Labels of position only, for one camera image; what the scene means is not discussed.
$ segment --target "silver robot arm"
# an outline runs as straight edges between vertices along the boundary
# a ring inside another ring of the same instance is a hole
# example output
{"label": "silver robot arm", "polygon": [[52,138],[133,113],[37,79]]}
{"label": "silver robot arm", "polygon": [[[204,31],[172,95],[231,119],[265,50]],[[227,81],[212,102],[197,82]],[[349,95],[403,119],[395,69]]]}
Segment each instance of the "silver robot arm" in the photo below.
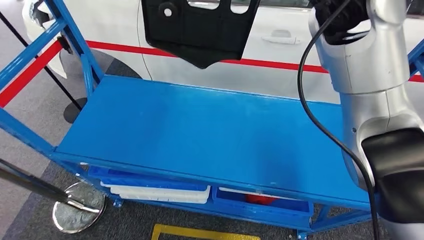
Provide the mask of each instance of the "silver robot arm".
{"label": "silver robot arm", "polygon": [[[367,168],[377,194],[378,214],[393,239],[422,240],[424,124],[405,90],[410,77],[403,29],[406,3],[363,2],[371,29],[324,34],[316,49],[340,96],[343,141]],[[317,17],[322,16],[316,11],[321,9],[312,10],[312,35],[320,27]],[[342,154],[352,180],[366,189],[356,164]]]}

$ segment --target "yellow floor marking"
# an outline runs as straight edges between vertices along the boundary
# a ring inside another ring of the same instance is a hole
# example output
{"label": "yellow floor marking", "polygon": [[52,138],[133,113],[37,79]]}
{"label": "yellow floor marking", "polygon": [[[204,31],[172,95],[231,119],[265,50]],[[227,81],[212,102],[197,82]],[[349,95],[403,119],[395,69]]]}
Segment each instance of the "yellow floor marking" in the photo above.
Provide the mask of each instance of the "yellow floor marking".
{"label": "yellow floor marking", "polygon": [[258,236],[249,236],[243,234],[200,230],[187,227],[170,226],[163,224],[155,224],[151,240],[159,240],[160,234],[170,234],[189,238],[198,238],[206,240],[261,240]]}

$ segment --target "black cable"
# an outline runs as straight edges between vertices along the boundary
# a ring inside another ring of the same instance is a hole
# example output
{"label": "black cable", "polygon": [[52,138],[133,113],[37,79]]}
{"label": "black cable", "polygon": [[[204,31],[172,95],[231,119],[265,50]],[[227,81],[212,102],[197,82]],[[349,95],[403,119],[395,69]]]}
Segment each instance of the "black cable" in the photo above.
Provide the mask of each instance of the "black cable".
{"label": "black cable", "polygon": [[343,9],[349,4],[351,0],[345,0],[338,8],[337,10],[331,14],[328,19],[322,24],[322,26],[319,28],[318,32],[313,36],[312,40],[307,45],[302,58],[299,63],[299,69],[297,71],[297,91],[299,93],[300,103],[303,106],[303,109],[307,116],[310,118],[310,120],[325,134],[327,137],[329,137],[334,143],[336,143],[343,151],[345,151],[356,163],[358,166],[361,174],[363,175],[363,178],[365,180],[365,185],[368,191],[368,197],[369,197],[369,207],[371,210],[371,217],[372,217],[372,228],[374,233],[374,239],[379,240],[380,239],[380,230],[379,230],[379,222],[377,217],[377,208],[376,208],[376,201],[374,197],[374,188],[373,184],[371,183],[370,176],[368,175],[367,169],[362,164],[361,160],[355,155],[355,153],[350,150],[342,141],[337,139],[336,136],[334,136],[328,129],[326,129],[319,121],[318,119],[312,114],[311,110],[308,107],[308,103],[306,102],[304,90],[303,90],[303,84],[302,84],[302,76],[303,76],[303,69],[305,66],[306,58],[311,51],[312,47],[314,46],[315,42],[318,40],[318,38],[321,36],[321,34],[324,32],[324,30],[331,24],[331,22],[343,11]]}

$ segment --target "black pole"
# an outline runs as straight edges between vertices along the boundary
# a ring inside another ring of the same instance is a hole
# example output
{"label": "black pole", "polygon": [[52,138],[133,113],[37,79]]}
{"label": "black pole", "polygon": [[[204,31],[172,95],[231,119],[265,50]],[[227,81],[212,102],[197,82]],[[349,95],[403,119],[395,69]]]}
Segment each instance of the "black pole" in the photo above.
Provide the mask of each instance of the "black pole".
{"label": "black pole", "polygon": [[[28,47],[28,43],[25,39],[16,31],[16,29],[12,26],[12,24],[7,20],[7,18],[0,11],[0,19],[3,23],[9,28],[9,30],[15,35],[15,37],[25,46]],[[81,105],[72,97],[72,95],[68,92],[68,90],[63,86],[63,84],[59,81],[59,79],[53,74],[53,72],[47,66],[44,66],[44,70],[47,74],[53,79],[53,81],[59,86],[59,88],[66,94],[66,96],[70,99],[70,101],[75,105],[78,110],[82,110]]]}
{"label": "black pole", "polygon": [[50,183],[18,168],[17,166],[0,158],[0,178],[21,186],[53,201],[66,204],[78,210],[98,213],[99,210],[87,206],[83,202],[68,196],[66,192]]}

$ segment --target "red object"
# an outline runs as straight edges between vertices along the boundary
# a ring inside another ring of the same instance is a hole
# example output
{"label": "red object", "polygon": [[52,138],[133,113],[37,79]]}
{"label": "red object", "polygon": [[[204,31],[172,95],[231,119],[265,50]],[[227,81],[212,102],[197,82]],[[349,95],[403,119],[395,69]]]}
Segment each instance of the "red object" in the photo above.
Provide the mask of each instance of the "red object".
{"label": "red object", "polygon": [[409,79],[411,82],[424,83],[424,77],[421,75],[413,75]]}
{"label": "red object", "polygon": [[0,93],[0,108],[4,108],[62,49],[55,41],[45,52],[35,59],[4,91]]}
{"label": "red object", "polygon": [[278,198],[269,197],[269,196],[257,196],[246,194],[246,202],[251,204],[261,204],[261,205],[270,205],[272,202],[277,200]]}

